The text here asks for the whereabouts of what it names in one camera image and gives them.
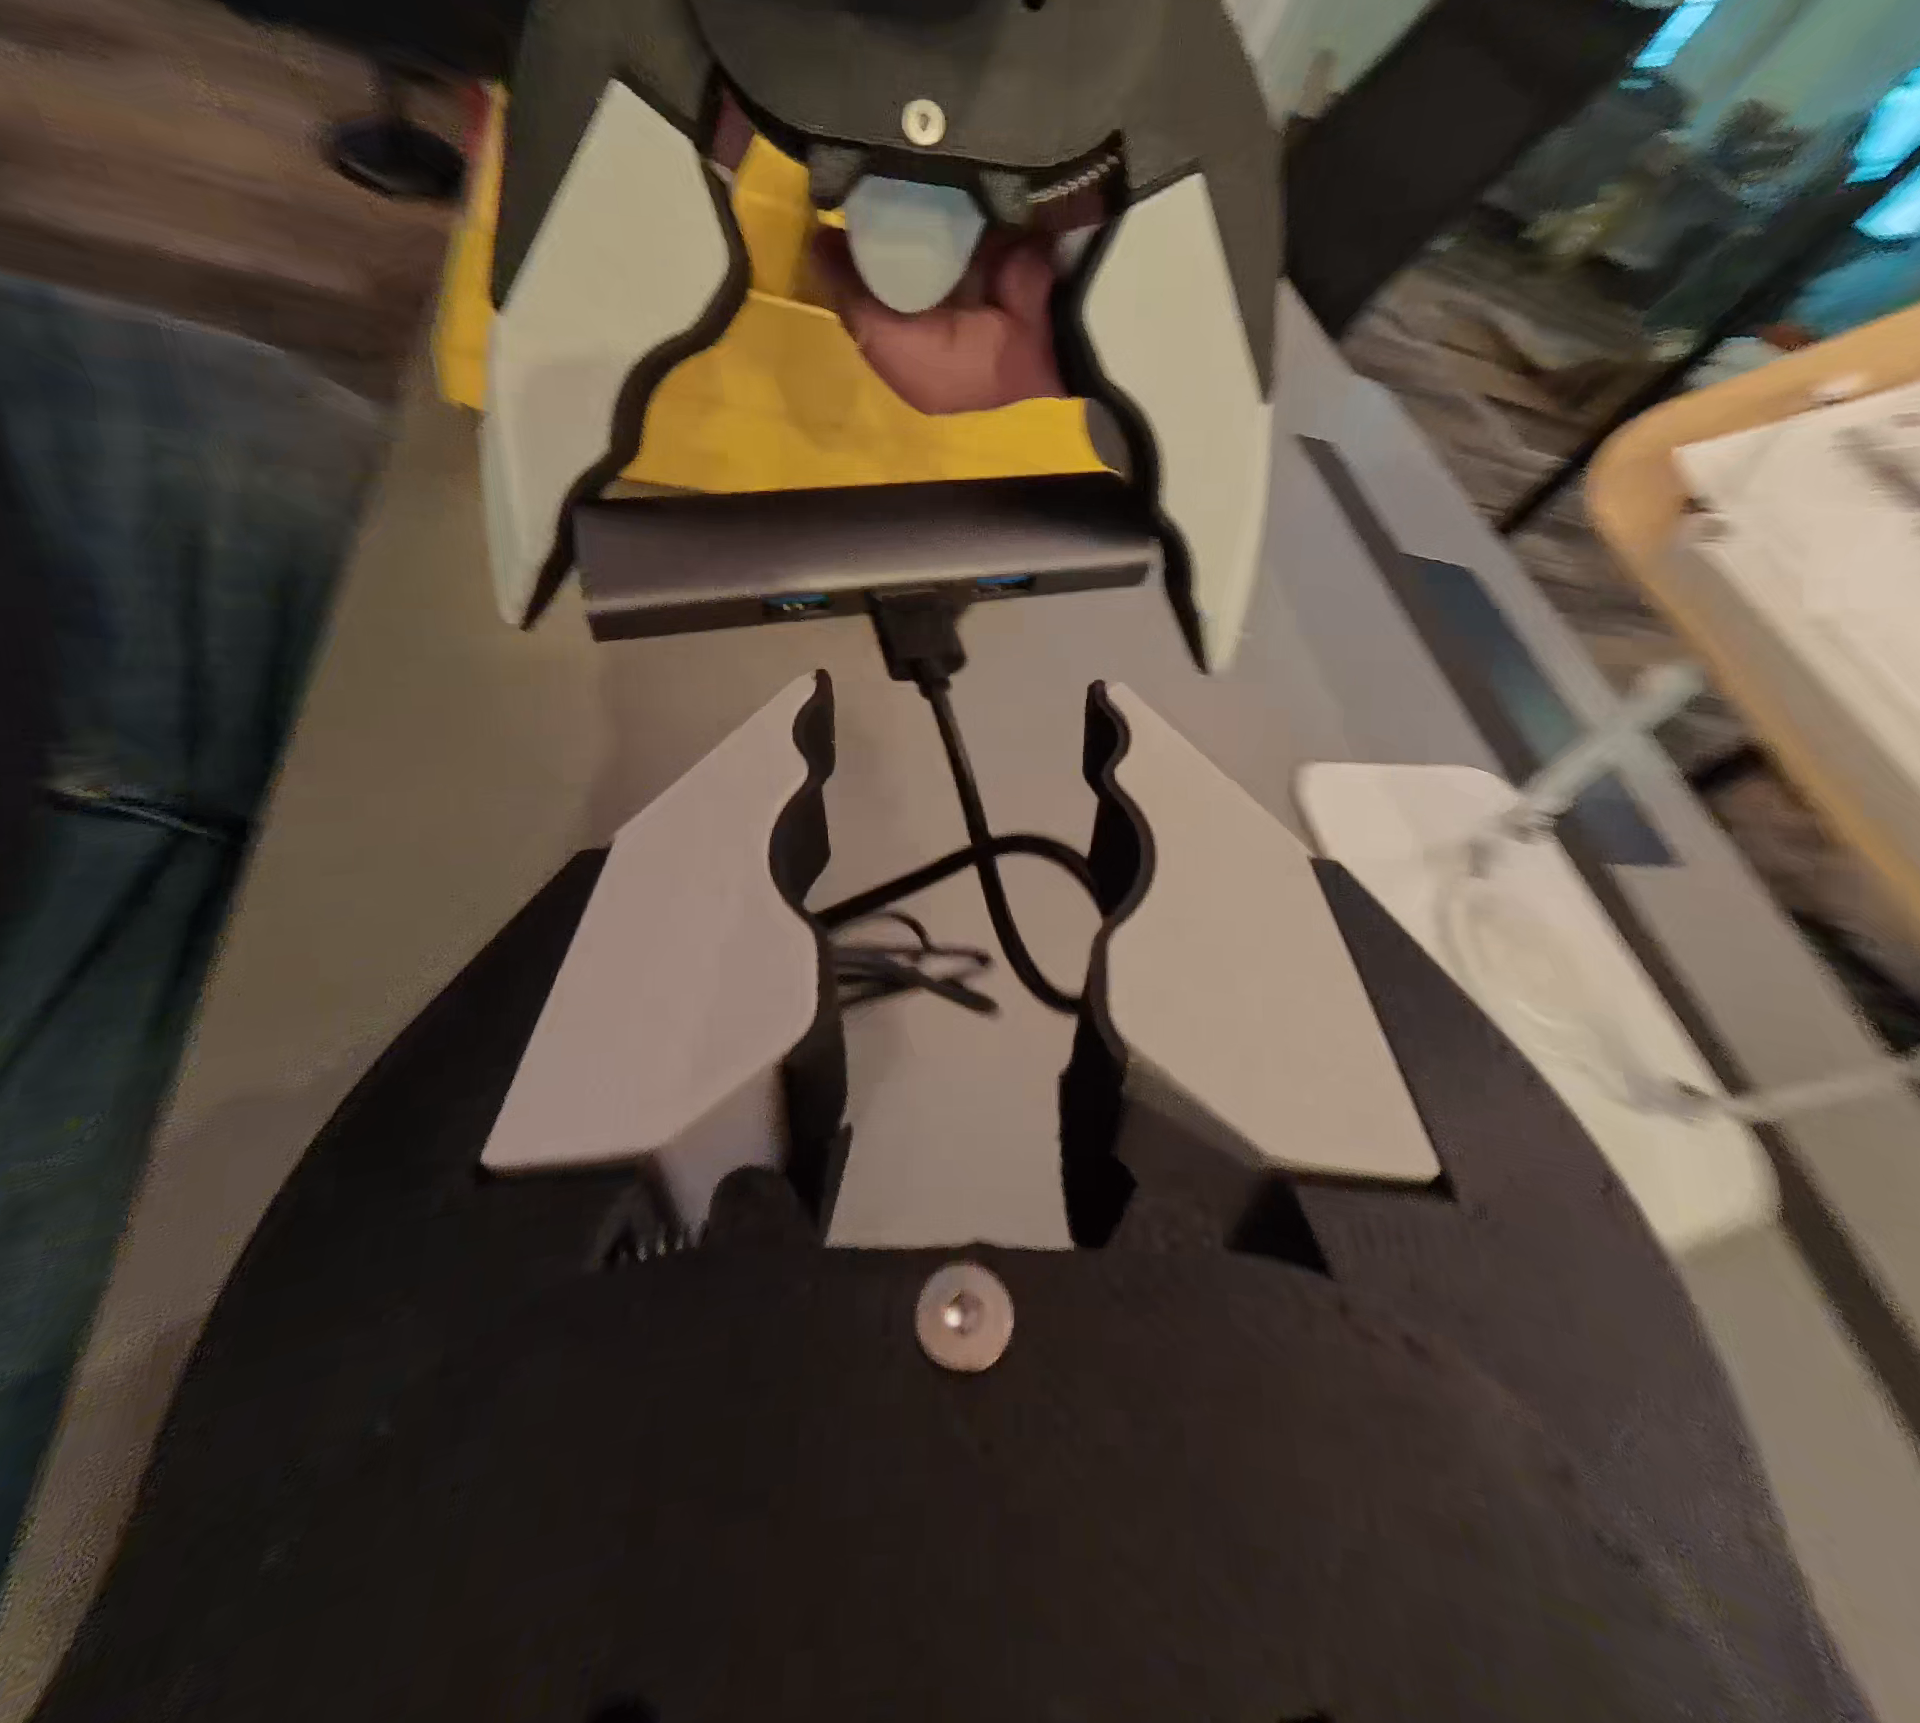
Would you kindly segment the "grey usb hub with cable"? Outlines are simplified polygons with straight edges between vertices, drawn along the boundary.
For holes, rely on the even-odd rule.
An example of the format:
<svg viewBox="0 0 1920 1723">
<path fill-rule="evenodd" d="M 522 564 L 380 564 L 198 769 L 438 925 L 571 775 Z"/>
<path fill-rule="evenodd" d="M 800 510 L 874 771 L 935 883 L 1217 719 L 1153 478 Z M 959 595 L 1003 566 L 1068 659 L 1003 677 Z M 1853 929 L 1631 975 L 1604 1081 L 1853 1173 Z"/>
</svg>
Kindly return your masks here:
<svg viewBox="0 0 1920 1723">
<path fill-rule="evenodd" d="M 829 621 L 919 592 L 1130 588 L 1160 564 L 1109 472 L 622 498 L 577 514 L 574 550 L 598 643 Z"/>
</svg>

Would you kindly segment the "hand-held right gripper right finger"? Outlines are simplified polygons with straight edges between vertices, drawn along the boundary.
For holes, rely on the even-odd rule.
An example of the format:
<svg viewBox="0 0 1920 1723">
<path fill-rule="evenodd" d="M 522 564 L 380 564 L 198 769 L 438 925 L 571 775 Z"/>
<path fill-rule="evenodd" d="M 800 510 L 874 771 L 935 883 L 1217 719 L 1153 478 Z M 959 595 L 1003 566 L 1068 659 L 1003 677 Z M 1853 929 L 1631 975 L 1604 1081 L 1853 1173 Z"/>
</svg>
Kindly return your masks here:
<svg viewBox="0 0 1920 1723">
<path fill-rule="evenodd" d="M 1164 1213 L 1278 1243 L 1295 1185 L 1426 1193 L 1444 1163 L 1318 859 L 1130 687 L 1094 681 L 1096 929 L 1068 1065 L 1068 1237 Z"/>
</svg>

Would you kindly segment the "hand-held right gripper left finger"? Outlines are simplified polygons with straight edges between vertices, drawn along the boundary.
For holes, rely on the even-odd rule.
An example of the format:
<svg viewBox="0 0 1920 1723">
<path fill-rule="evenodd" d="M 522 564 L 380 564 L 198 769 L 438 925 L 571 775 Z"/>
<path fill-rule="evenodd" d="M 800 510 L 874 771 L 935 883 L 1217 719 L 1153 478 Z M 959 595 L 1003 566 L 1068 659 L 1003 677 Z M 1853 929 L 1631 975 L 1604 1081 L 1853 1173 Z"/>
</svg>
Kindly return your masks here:
<svg viewBox="0 0 1920 1723">
<path fill-rule="evenodd" d="M 835 685 L 815 671 L 615 833 L 482 1169 L 637 1169 L 697 1231 L 722 1181 L 760 1167 L 826 1221 L 848 1059 L 808 895 L 833 851 L 835 765 Z"/>
</svg>

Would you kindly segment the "person's left hand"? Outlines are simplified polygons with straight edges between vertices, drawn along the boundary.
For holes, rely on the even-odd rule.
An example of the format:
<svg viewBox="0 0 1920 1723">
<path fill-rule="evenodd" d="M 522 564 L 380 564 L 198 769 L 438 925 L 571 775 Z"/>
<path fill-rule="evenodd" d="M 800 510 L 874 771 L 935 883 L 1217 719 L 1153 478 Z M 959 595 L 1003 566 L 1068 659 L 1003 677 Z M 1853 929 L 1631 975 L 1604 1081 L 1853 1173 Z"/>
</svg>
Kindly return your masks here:
<svg viewBox="0 0 1920 1723">
<path fill-rule="evenodd" d="M 844 230 L 823 230 L 812 274 L 868 368 L 927 416 L 1066 400 L 1055 346 L 1057 240 L 991 230 L 954 294 L 905 314 L 862 282 Z"/>
</svg>

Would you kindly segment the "person's blue jeans leg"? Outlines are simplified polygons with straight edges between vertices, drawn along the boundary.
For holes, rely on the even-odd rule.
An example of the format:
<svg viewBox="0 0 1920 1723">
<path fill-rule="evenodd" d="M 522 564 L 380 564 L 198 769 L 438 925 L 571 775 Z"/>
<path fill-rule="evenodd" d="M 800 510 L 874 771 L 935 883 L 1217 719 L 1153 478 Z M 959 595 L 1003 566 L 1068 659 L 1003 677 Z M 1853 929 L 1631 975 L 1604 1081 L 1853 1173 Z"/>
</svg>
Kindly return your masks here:
<svg viewBox="0 0 1920 1723">
<path fill-rule="evenodd" d="M 391 436 L 282 350 L 23 278 L 2 432 L 10 1563 Z"/>
</svg>

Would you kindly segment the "yellow plastic bin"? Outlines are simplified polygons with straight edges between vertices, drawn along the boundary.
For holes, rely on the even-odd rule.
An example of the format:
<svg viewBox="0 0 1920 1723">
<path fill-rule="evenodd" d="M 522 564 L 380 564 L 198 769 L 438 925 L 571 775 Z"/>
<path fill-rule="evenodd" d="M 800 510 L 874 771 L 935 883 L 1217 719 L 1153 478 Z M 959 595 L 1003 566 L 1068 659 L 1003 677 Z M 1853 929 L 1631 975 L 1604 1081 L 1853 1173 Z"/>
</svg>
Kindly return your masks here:
<svg viewBox="0 0 1920 1723">
<path fill-rule="evenodd" d="M 862 360 L 820 294 L 805 170 L 752 138 L 742 164 L 746 300 L 724 336 L 654 396 L 630 488 L 744 494 L 1089 474 L 1089 406 L 1073 398 L 982 414 L 915 412 Z"/>
</svg>

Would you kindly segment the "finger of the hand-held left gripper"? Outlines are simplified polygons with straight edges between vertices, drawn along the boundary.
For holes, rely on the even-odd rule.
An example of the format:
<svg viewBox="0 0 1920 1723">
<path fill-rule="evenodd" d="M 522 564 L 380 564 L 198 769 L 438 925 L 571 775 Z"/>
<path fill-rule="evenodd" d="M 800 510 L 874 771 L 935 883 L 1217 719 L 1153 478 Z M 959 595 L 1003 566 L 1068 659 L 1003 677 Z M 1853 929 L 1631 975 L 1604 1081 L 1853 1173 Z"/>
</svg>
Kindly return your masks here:
<svg viewBox="0 0 1920 1723">
<path fill-rule="evenodd" d="M 1191 172 L 1126 204 L 1094 238 L 1068 312 L 1162 548 L 1168 605 L 1206 675 L 1236 663 L 1267 550 L 1277 312 L 1267 274 L 1257 310 L 1249 330 L 1208 180 Z"/>
<path fill-rule="evenodd" d="M 480 490 L 492 601 L 540 619 L 573 566 L 573 514 L 639 448 L 678 362 L 728 328 L 751 266 L 731 190 L 622 82 L 601 94 L 492 320 Z"/>
</svg>

